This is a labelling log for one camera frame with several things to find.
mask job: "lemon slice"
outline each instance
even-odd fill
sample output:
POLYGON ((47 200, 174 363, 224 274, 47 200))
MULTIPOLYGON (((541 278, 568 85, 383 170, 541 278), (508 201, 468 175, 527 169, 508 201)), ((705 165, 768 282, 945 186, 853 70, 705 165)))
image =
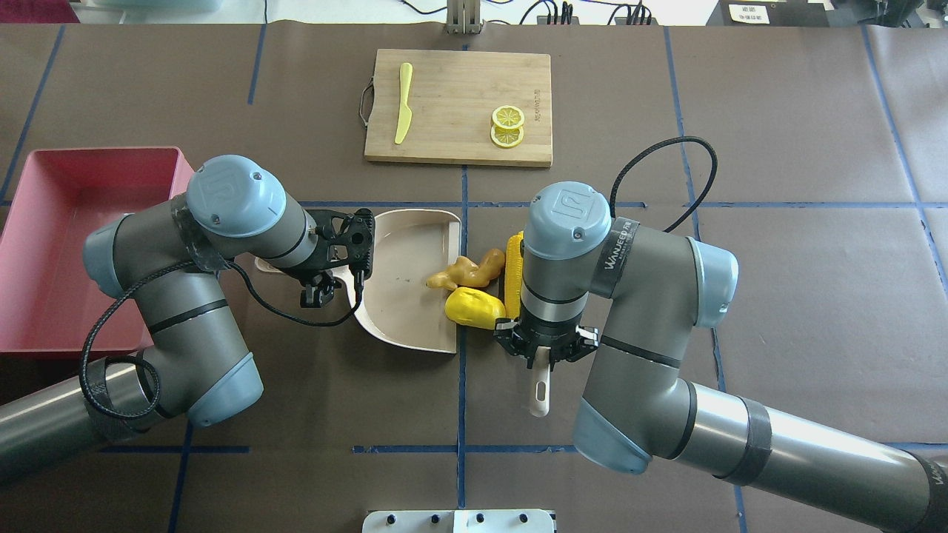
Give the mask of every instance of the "lemon slice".
POLYGON ((498 107, 494 110, 494 113, 491 114, 490 118, 495 126, 508 130, 516 130, 521 127, 524 122, 523 112, 520 111, 519 107, 514 105, 502 105, 498 107))
POLYGON ((513 148, 523 140, 523 128, 509 130, 500 126, 490 128, 490 139, 501 148, 513 148))

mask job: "black cable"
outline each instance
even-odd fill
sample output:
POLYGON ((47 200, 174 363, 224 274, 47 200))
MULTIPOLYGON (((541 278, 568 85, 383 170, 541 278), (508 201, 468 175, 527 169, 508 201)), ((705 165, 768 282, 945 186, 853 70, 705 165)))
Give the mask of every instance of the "black cable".
POLYGON ((639 20, 645 20, 646 18, 645 12, 643 11, 644 7, 645 4, 642 3, 642 0, 639 0, 639 3, 635 5, 635 10, 632 12, 631 20, 626 19, 626 26, 641 26, 639 20))
MULTIPOLYGON (((349 312, 347 312, 345 315, 343 315, 339 319, 336 319, 332 322, 310 322, 310 321, 301 319, 299 317, 290 315, 289 313, 284 313, 280 309, 277 309, 276 307, 268 303, 266 300, 264 300, 262 296, 260 296, 260 294, 257 292, 257 289, 254 288, 253 283, 250 281, 250 277, 247 275, 246 271, 243 268, 241 268, 240 265, 237 265, 233 261, 226 261, 226 263, 228 267, 232 268, 238 274, 240 274, 240 277, 244 279, 244 284, 246 285, 247 291, 250 293, 250 296, 252 296, 253 299, 256 300, 257 303, 259 303, 264 309, 266 309, 267 311, 270 311, 271 313, 277 316, 283 317, 285 319, 289 319, 290 321, 300 323, 302 325, 308 325, 310 327, 332 327, 332 326, 340 325, 341 323, 346 322, 350 317, 352 317, 356 313, 358 308, 362 305, 362 290, 364 288, 364 284, 362 280, 362 275, 358 274, 355 278, 355 283, 354 283, 355 304, 353 305, 352 309, 350 309, 349 312)), ((194 266, 194 261, 184 261, 176 265, 166 266, 138 280, 137 282, 132 284, 132 286, 128 287, 128 290, 122 293, 122 295, 118 297, 117 300, 112 302, 112 304, 109 305, 109 308, 106 309, 105 312, 102 313, 102 316, 99 317, 99 319, 96 321, 96 323, 93 324, 92 329, 89 331, 89 335, 85 338, 85 344, 82 346, 82 358, 80 360, 80 366, 79 366, 79 387, 82 390, 82 397, 85 398, 85 401, 87 401, 89 405, 91 405, 96 411, 102 414, 105 414, 106 416, 117 418, 119 420, 137 420, 143 416, 147 416, 149 413, 155 410, 155 408, 158 405, 158 401, 160 401, 161 399, 161 377, 158 375, 158 371, 155 368, 155 366, 151 362, 143 358, 135 358, 132 356, 121 356, 121 357, 116 357, 116 358, 109 358, 108 360, 106 360, 105 364, 107 366, 113 363, 126 362, 134 366, 140 366, 144 368, 146 372, 148 372, 149 377, 152 379, 152 383, 153 383, 152 386, 154 390, 153 390, 152 399, 149 402, 147 407, 145 407, 141 411, 137 411, 134 413, 122 413, 114 409, 111 409, 109 407, 106 407, 105 405, 102 405, 102 403, 99 402, 99 400, 96 399, 92 395, 92 390, 91 390, 91 387, 89 386, 89 356, 92 352, 92 343, 96 340, 96 336, 99 334, 99 332, 101 331, 105 323, 112 317, 112 315, 115 314, 116 311, 119 310, 119 307, 121 307, 123 303, 125 303, 129 298, 131 298, 136 293, 136 291, 138 291, 140 288, 142 288, 146 284, 153 282, 154 280, 162 276, 165 276, 172 272, 176 272, 177 270, 181 270, 181 269, 184 269, 187 267, 193 267, 193 266, 194 266)))
POLYGON ((105 312, 102 313, 102 316, 96 321, 96 323, 93 324, 92 329, 89 331, 89 335, 85 338, 85 344, 82 345, 82 359, 79 363, 79 388, 82 389, 82 397, 84 397, 85 401, 89 402, 89 405, 91 405, 96 411, 119 420, 137 420, 143 416, 148 415, 150 412, 155 410, 155 407, 157 407, 158 400, 161 397, 161 379, 158 377, 158 371, 155 369, 155 366, 152 363, 146 361, 145 359, 130 358, 127 356, 121 358, 109 358, 109 360, 106 361, 106 365, 108 365, 109 362, 127 362, 135 366, 143 367, 148 372, 148 375, 152 378, 152 382, 154 383, 153 386, 155 387, 155 393, 152 397, 152 401, 149 402, 146 408, 135 413, 120 413, 114 409, 102 405, 101 402, 92 396, 92 391, 89 387, 89 354, 92 352, 92 343, 95 341, 99 331, 105 325, 105 322, 108 321, 109 318, 111 318, 112 315, 119 310, 119 307, 125 303, 126 300, 131 298, 137 290, 160 278, 161 276, 181 270, 182 268, 192 267, 193 265, 194 261, 185 261, 176 265, 166 266, 138 280, 132 284, 132 286, 128 287, 128 290, 126 290, 117 300, 112 302, 112 304, 109 305, 109 308, 106 309, 105 312))
POLYGON ((257 289, 253 287, 253 283, 250 281, 250 276, 247 275, 246 271, 243 268, 241 268, 240 265, 237 265, 233 261, 227 261, 227 264, 228 264, 228 267, 232 268, 238 274, 240 274, 240 277, 244 279, 244 285, 246 285, 246 290, 250 293, 250 296, 252 296, 253 299, 256 300, 257 303, 259 303, 264 309, 273 313, 274 315, 277 315, 278 317, 283 317, 285 319, 288 319, 296 323, 300 323, 302 325, 308 325, 310 327, 332 327, 335 325, 340 325, 341 323, 346 322, 350 317, 352 317, 356 313, 356 310, 362 305, 362 288, 363 288, 362 280, 356 279, 354 283, 355 287, 353 287, 355 289, 355 304, 353 305, 353 308, 349 310, 348 313, 346 313, 345 315, 342 315, 342 317, 332 322, 310 322, 308 320, 290 315, 289 313, 285 313, 281 311, 280 309, 277 309, 270 303, 268 303, 266 300, 264 300, 262 296, 260 296, 260 294, 257 292, 257 289))
POLYGON ((628 10, 629 10, 629 14, 626 15, 626 17, 627 17, 627 18, 632 18, 632 6, 630 6, 629 4, 619 4, 619 5, 617 5, 617 6, 615 7, 615 9, 612 10, 612 14, 609 15, 609 20, 606 21, 606 26, 612 24, 612 20, 615 18, 615 13, 618 13, 619 10, 622 9, 622 8, 628 9, 628 10))
POLYGON ((689 216, 691 216, 691 213, 695 212, 698 206, 700 206, 700 204, 704 201, 704 198, 708 196, 708 192, 711 191, 711 186, 714 184, 714 178, 718 174, 718 154, 715 153, 714 148, 712 148, 711 144, 709 144, 708 141, 704 140, 703 138, 692 137, 692 136, 667 138, 665 140, 652 144, 651 146, 643 150, 641 154, 639 154, 636 157, 633 157, 632 161, 629 161, 629 163, 625 167, 623 167, 621 171, 619 171, 619 175, 615 177, 615 182, 612 184, 612 192, 609 195, 610 216, 612 218, 615 218, 615 196, 619 192, 619 185, 622 183, 622 179, 626 177, 626 174, 629 172, 629 170, 631 170, 632 167, 638 164, 639 161, 641 161, 642 159, 645 159, 649 154, 651 154, 652 152, 655 152, 656 150, 660 148, 665 148, 666 146, 671 146, 672 144, 684 144, 686 142, 694 142, 694 143, 700 144, 701 146, 704 147, 705 150, 707 150, 708 155, 711 156, 711 172, 708 173, 708 181, 707 183, 704 184, 704 189, 702 190, 702 193, 699 194, 697 198, 695 198, 695 201, 692 202, 690 206, 688 206, 688 209, 684 211, 684 214, 682 214, 682 216, 680 216, 678 220, 672 223, 671 226, 664 229, 664 232, 668 233, 674 230, 675 228, 678 228, 678 226, 682 222, 684 222, 689 216))
POLYGON ((559 15, 559 8, 556 6, 556 2, 554 2, 553 0, 537 0, 537 2, 535 2, 533 6, 530 6, 529 8, 527 8, 527 11, 523 13, 523 17, 520 18, 520 22, 518 22, 517 24, 518 25, 523 24, 523 21, 527 20, 527 15, 530 14, 530 11, 534 10, 534 8, 536 6, 539 6, 540 4, 543 4, 544 6, 546 6, 546 23, 547 24, 550 24, 551 16, 554 19, 557 18, 557 16, 559 15), (553 5, 552 13, 550 12, 551 4, 553 5))
POLYGON ((447 9, 447 6, 444 6, 443 8, 438 8, 438 9, 435 9, 434 11, 422 11, 419 8, 416 8, 415 6, 410 4, 408 0, 398 0, 398 1, 401 2, 402 4, 405 4, 409 8, 414 9, 414 11, 418 13, 419 15, 433 15, 434 13, 441 12, 447 9))

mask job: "white sticker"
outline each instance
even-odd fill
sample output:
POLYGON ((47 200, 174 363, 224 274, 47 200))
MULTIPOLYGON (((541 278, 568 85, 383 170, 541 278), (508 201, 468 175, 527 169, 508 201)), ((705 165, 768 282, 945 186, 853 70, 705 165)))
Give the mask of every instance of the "white sticker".
POLYGON ((741 4, 729 4, 731 10, 731 20, 742 22, 744 24, 770 24, 767 18, 766 6, 742 6, 741 4))

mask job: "cutting board handle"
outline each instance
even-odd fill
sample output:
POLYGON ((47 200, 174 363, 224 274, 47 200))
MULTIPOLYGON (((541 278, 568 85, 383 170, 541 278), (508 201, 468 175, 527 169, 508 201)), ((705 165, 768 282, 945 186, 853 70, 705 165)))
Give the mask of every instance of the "cutting board handle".
POLYGON ((369 84, 362 89, 362 96, 358 99, 358 117, 362 119, 362 125, 365 126, 366 131, 369 131, 369 118, 372 117, 372 103, 375 103, 375 76, 369 78, 369 84), (365 100, 370 90, 372 90, 372 99, 370 100, 369 114, 366 115, 365 100))

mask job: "beige dustpan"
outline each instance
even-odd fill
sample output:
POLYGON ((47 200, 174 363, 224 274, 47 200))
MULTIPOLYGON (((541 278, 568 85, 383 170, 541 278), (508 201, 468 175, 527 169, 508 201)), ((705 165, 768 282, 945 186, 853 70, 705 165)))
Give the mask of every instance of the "beige dustpan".
MULTIPOLYGON (((452 212, 406 209, 375 216, 373 273, 365 283, 355 318, 376 338, 412 350, 457 351, 456 324, 445 315, 448 292, 425 280, 454 263, 460 253, 461 220, 452 212)), ((280 272, 257 259, 264 272, 280 272)), ((348 267, 333 269, 346 286, 349 305, 356 292, 348 267)))

